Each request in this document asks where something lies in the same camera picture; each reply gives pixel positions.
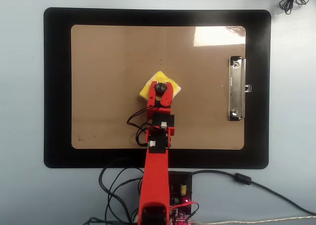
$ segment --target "circuit board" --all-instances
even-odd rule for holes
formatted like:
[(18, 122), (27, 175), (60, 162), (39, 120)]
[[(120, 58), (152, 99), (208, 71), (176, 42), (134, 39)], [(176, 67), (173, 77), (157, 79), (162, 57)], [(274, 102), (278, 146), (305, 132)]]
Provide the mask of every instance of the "circuit board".
[[(169, 172), (170, 206), (183, 204), (192, 199), (192, 177), (190, 172)], [(180, 207), (170, 211), (170, 224), (175, 225), (175, 220), (185, 218), (191, 214), (191, 206)]]

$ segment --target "brown clipboard board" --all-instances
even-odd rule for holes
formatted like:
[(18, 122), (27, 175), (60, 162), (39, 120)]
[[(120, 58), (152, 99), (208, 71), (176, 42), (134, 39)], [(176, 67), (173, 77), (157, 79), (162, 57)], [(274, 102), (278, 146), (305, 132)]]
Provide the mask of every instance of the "brown clipboard board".
[(171, 149), (242, 149), (244, 120), (228, 120), (229, 60), (245, 58), (245, 37), (241, 26), (74, 25), (72, 146), (140, 148), (126, 120), (146, 107), (139, 92), (162, 71), (182, 88), (171, 107)]

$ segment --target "black frame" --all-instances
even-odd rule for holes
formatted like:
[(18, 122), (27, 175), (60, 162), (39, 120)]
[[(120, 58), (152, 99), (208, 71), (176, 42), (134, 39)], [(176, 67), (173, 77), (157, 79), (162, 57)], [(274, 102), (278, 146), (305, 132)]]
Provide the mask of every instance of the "black frame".
[(44, 162), (50, 168), (144, 167), (145, 149), (71, 146), (71, 27), (84, 25), (243, 26), (246, 29), (245, 145), (241, 150), (174, 149), (171, 168), (262, 169), (269, 155), (271, 15), (265, 10), (48, 8), (44, 12)]

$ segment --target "black knob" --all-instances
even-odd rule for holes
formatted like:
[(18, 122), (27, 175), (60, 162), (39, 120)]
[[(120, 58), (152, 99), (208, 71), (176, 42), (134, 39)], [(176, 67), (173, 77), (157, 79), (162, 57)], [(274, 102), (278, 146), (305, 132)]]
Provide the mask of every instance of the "black knob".
[(159, 95), (163, 95), (166, 90), (167, 90), (167, 86), (166, 86), (166, 84), (164, 84), (164, 83), (158, 83), (158, 84), (155, 86), (155, 91), (156, 91), (156, 93), (159, 94)]

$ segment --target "red robotic arm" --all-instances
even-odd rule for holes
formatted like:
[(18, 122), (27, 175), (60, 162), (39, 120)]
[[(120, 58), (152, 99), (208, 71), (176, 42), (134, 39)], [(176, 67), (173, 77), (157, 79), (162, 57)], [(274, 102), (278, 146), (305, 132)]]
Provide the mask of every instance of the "red robotic arm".
[(149, 91), (147, 118), (153, 126), (148, 129), (145, 171), (140, 196), (138, 225), (169, 224), (168, 150), (174, 135), (174, 115), (171, 115), (172, 84), (152, 82)]

